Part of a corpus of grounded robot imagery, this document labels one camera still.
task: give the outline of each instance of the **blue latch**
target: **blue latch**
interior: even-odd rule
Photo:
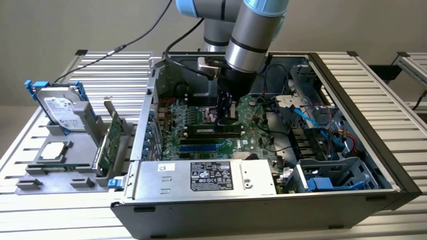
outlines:
[[[361,190],[364,188],[364,184],[365,183],[363,181],[359,181],[349,186],[332,186],[332,182],[328,177],[312,177],[307,180],[308,189],[312,192]]]
[[[108,189],[121,189],[121,180],[109,179],[106,184]]]
[[[48,81],[36,81],[32,85],[33,88],[45,88],[46,86],[49,86]]]

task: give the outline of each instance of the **robotic arm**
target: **robotic arm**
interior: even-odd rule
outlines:
[[[177,10],[183,15],[227,22],[235,20],[224,66],[217,75],[217,126],[229,125],[239,120],[236,106],[240,98],[251,91],[256,71],[281,27],[288,2],[289,0],[176,0]]]

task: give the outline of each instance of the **metal rail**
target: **metal rail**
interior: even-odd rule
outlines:
[[[104,52],[89,52],[81,63]],[[364,62],[345,52],[319,52],[352,101],[391,152],[415,180],[423,195],[396,211],[380,211],[352,229],[284,232],[221,237],[224,240],[424,240],[427,239],[427,135],[425,124],[383,84]],[[118,114],[137,124],[148,80],[146,52],[118,53],[69,78],[81,81],[96,114],[106,119],[102,98],[112,97]],[[37,110],[0,160],[0,239],[132,239],[109,210],[116,193],[13,194],[18,177],[37,154],[48,119]]]
[[[427,53],[399,52],[392,62],[427,89]]]

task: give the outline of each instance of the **blue cable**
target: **blue cable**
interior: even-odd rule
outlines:
[[[365,182],[359,181],[351,186],[335,186],[333,190],[363,190],[364,185],[365,185]]]
[[[224,141],[221,144],[216,144],[216,151],[220,150],[220,147],[225,144],[227,141]]]
[[[320,126],[316,122],[315,119],[312,119],[311,117],[308,117],[301,110],[299,110],[297,108],[291,109],[289,107],[285,107],[285,109],[288,109],[291,112],[296,113],[303,119],[308,120],[309,122],[312,122],[312,124],[315,125],[315,127],[317,129],[320,129]],[[328,134],[320,129],[320,134],[324,137],[324,139],[329,140],[329,136]],[[331,141],[331,160],[333,159],[333,149],[332,149],[332,141]]]

